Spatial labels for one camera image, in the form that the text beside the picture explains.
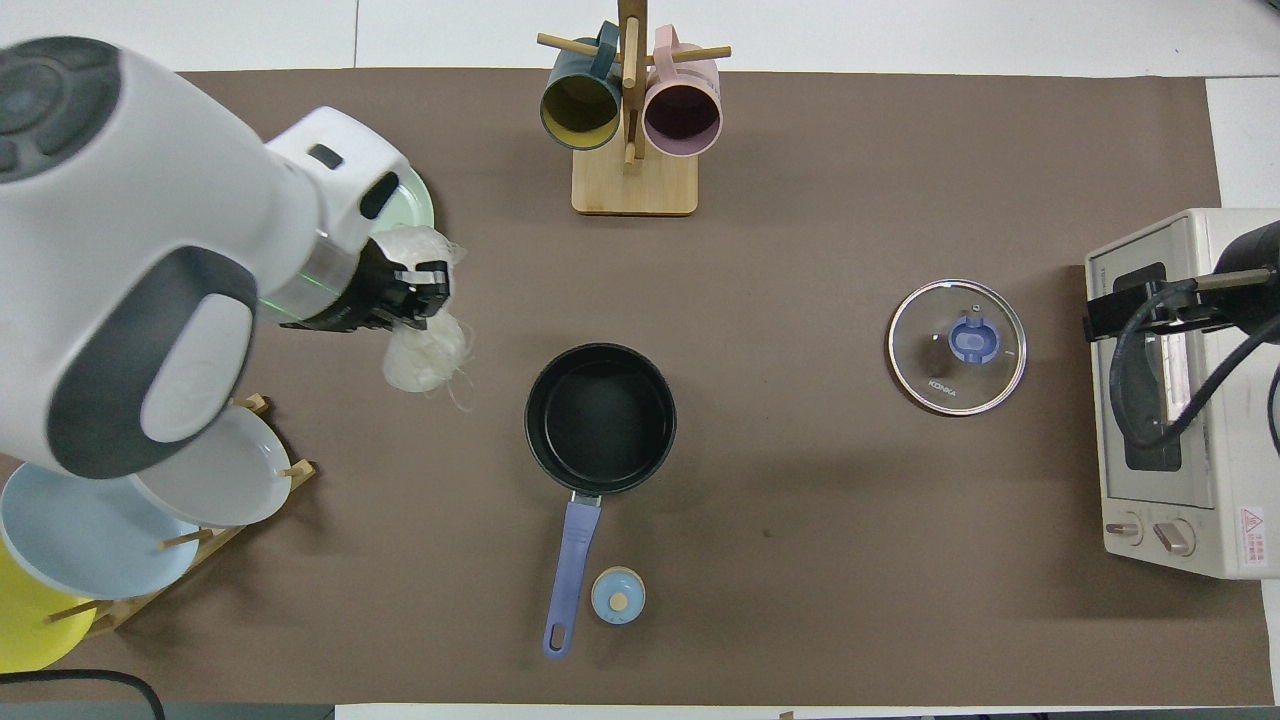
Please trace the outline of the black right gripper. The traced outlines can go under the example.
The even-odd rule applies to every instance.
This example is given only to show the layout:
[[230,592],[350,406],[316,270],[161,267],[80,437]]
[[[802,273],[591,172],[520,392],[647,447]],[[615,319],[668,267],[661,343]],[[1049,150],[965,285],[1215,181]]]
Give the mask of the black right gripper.
[[[1247,232],[1221,254],[1213,273],[1267,270],[1270,279],[1224,290],[1198,291],[1166,284],[1161,302],[1149,314],[1152,333],[1187,333],[1219,328],[1219,316],[1247,334],[1254,334],[1279,313],[1279,222]],[[1085,342],[1117,337],[1124,325],[1153,296],[1152,286],[1133,286],[1085,302]]]

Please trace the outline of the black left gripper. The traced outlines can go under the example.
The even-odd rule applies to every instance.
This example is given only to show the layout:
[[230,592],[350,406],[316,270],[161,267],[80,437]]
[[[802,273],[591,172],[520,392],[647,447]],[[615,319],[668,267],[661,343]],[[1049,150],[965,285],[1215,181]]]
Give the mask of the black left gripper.
[[[403,297],[401,282],[415,290]],[[449,301],[449,286],[448,261],[425,261],[403,270],[402,263],[392,261],[381,245],[369,238],[351,282],[335,301],[334,332],[389,331],[398,319],[398,306],[402,324],[428,324]]]

